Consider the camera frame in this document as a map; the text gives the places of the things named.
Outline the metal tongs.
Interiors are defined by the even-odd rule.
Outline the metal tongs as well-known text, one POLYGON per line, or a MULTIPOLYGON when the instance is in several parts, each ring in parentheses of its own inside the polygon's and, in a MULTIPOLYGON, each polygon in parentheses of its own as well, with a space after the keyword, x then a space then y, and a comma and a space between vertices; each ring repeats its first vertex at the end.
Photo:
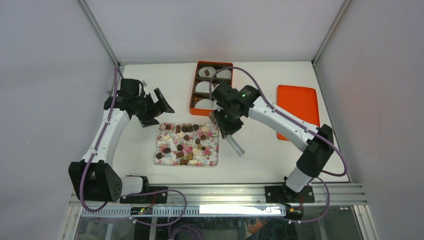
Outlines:
POLYGON ((226 141, 233 148, 233 150, 237 153, 237 155, 242 158, 245 154, 245 151, 242 147, 237 143, 237 141, 233 138, 232 135, 228 134, 225 136, 226 141))

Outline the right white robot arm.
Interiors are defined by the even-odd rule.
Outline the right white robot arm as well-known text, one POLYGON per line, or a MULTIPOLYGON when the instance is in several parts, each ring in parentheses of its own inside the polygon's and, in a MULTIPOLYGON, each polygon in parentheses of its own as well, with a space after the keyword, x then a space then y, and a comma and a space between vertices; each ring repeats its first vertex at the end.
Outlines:
POLYGON ((324 124, 319 127, 302 121, 269 102, 251 85, 237 90, 227 83, 220 83, 212 90, 211 98, 218 106, 213 111, 215 123, 222 137, 240 156, 244 151, 232 135, 242 128, 241 117, 251 118, 271 128, 302 152, 283 184, 282 196, 289 203, 296 202, 302 196, 303 188, 320 175, 334 153, 334 134, 330 126, 324 124))

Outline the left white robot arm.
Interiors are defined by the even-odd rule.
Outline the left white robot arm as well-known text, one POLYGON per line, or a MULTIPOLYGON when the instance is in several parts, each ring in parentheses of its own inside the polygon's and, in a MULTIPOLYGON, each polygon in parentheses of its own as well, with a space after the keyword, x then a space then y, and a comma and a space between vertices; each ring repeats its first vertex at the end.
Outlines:
POLYGON ((123 78, 103 104, 103 117, 95 138, 80 161, 73 161, 68 173, 77 198, 81 202, 116 202, 122 196, 131 195, 138 203, 145 203, 151 196, 145 176, 119 176, 113 169, 113 160, 121 136, 132 117, 143 128, 158 125, 157 117, 175 111, 164 98, 161 90, 146 93, 143 83, 123 78))

